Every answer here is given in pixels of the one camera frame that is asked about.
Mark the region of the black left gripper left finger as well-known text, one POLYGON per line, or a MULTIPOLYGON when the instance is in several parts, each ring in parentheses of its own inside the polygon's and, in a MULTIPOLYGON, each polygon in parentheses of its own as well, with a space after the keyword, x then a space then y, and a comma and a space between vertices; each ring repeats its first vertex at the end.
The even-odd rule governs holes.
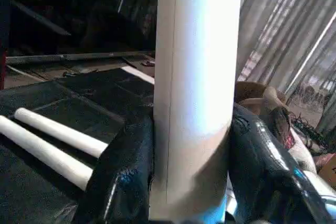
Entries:
POLYGON ((149 223, 153 111, 131 115, 98 158, 72 223, 149 223))

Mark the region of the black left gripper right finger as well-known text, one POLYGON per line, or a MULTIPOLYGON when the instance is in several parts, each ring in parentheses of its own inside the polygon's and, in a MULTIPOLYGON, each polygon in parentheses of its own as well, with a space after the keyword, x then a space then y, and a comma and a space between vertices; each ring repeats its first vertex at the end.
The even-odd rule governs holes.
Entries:
POLYGON ((325 201, 265 123, 234 104, 229 178, 237 223, 335 223, 325 201))

